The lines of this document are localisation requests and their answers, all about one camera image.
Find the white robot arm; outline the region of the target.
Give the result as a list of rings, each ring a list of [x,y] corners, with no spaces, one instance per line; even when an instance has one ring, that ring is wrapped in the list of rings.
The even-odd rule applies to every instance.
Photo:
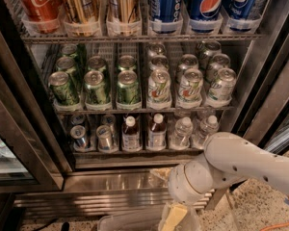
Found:
[[[189,206],[210,190],[222,195],[200,215],[204,231],[289,231],[289,153],[279,156],[217,133],[203,152],[171,170],[168,189]]]

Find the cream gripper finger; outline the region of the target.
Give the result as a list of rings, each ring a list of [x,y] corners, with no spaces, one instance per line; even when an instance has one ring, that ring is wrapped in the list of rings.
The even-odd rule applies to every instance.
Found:
[[[182,204],[166,204],[159,223],[159,231],[174,231],[175,227],[185,218],[187,213],[187,207]]]

